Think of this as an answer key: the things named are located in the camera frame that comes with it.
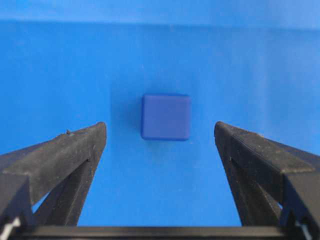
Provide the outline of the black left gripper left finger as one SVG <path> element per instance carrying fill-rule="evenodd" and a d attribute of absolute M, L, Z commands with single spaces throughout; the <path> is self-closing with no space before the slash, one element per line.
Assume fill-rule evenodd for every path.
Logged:
<path fill-rule="evenodd" d="M 75 226 L 107 142 L 104 122 L 0 157 L 0 223 Z"/>

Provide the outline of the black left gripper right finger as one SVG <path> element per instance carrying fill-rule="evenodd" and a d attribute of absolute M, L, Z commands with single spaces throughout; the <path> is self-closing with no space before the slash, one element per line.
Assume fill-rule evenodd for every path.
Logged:
<path fill-rule="evenodd" d="M 320 225 L 320 158 L 217 122 L 214 140 L 243 226 Z"/>

